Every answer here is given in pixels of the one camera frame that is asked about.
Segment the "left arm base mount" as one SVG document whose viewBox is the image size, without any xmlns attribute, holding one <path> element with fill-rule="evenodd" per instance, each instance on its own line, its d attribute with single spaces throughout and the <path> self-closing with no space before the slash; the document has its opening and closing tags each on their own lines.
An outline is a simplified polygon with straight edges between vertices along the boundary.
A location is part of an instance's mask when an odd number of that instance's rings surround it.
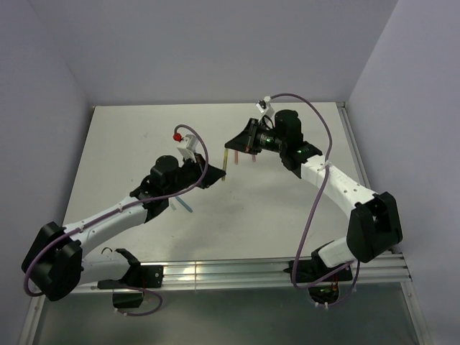
<svg viewBox="0 0 460 345">
<path fill-rule="evenodd" d="M 116 313 L 126 317 L 149 316 L 158 312 L 163 304 L 162 296 L 156 291 L 162 287 L 164 267 L 162 265 L 137 265 L 130 267 L 119 280 L 97 282 L 99 290 L 113 290 L 112 305 Z M 157 305 L 149 311 L 132 312 L 141 306 L 147 297 L 157 299 Z"/>
</svg>

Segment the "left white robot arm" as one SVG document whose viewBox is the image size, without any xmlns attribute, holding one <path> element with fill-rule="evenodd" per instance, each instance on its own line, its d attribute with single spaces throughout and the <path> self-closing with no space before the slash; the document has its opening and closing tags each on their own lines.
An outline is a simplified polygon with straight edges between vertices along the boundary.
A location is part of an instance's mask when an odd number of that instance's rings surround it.
<svg viewBox="0 0 460 345">
<path fill-rule="evenodd" d="M 170 199 L 194 188 L 209 188 L 225 175 L 200 154 L 182 161 L 163 155 L 140 185 L 116 205 L 72 224 L 45 224 L 22 263 L 25 293 L 56 301 L 90 282 L 104 288 L 147 286 L 149 276 L 128 250 L 115 249 L 95 259 L 87 255 L 121 232 L 159 216 L 169 207 Z"/>
</svg>

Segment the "yellow pen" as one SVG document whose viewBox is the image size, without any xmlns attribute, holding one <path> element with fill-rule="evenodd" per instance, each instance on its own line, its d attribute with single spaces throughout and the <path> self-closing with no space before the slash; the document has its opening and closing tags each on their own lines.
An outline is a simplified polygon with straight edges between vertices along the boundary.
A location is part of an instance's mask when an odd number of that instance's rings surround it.
<svg viewBox="0 0 460 345">
<path fill-rule="evenodd" d="M 226 170 L 227 170 L 227 165 L 228 165 L 228 158 L 229 158 L 229 150 L 226 148 L 224 150 L 224 158 L 223 158 L 223 165 L 222 165 L 222 170 L 225 172 L 225 174 L 222 177 L 222 181 L 225 181 L 225 179 L 226 179 Z"/>
</svg>

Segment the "blue pen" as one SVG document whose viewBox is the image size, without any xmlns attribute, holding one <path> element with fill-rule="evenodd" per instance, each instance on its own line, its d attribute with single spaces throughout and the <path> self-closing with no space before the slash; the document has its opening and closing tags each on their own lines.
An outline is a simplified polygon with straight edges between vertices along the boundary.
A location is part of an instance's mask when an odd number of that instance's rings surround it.
<svg viewBox="0 0 460 345">
<path fill-rule="evenodd" d="M 177 202 L 186 209 L 189 213 L 193 212 L 193 209 L 180 197 L 176 197 Z"/>
</svg>

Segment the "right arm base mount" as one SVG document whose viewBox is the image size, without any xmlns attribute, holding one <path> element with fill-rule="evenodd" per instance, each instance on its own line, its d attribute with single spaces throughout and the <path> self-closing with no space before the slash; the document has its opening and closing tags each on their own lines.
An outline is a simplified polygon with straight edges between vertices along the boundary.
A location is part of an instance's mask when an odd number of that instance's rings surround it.
<svg viewBox="0 0 460 345">
<path fill-rule="evenodd" d="M 335 267 L 327 267 L 319 255 L 319 247 L 311 252 L 310 259 L 300 259 L 298 268 L 295 273 L 295 280 L 292 278 L 294 261 L 290 260 L 288 266 L 283 270 L 284 273 L 289 274 L 290 281 L 299 283 L 310 284 L 308 294 L 315 307 L 322 306 L 327 309 L 330 305 L 336 305 L 338 302 L 348 296 L 356 285 L 357 279 L 351 271 L 351 266 L 348 265 L 342 270 L 331 274 L 337 270 L 341 264 Z M 348 291 L 341 296 L 340 282 L 351 282 L 352 285 Z"/>
</svg>

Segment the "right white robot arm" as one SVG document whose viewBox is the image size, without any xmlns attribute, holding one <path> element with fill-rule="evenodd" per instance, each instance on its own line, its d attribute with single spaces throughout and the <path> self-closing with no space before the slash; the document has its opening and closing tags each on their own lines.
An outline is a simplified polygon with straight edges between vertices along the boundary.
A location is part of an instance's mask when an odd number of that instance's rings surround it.
<svg viewBox="0 0 460 345">
<path fill-rule="evenodd" d="M 249 155 L 263 150 L 277 153 L 287 170 L 316 186 L 347 215 L 346 236 L 322 246 L 317 251 L 319 258 L 311 262 L 317 279 L 327 280 L 336 266 L 346 262 L 369 262 L 403 240 L 395 198 L 368 189 L 331 164 L 304 140 L 296 111 L 278 111 L 271 129 L 261 120 L 250 119 L 224 146 Z"/>
</svg>

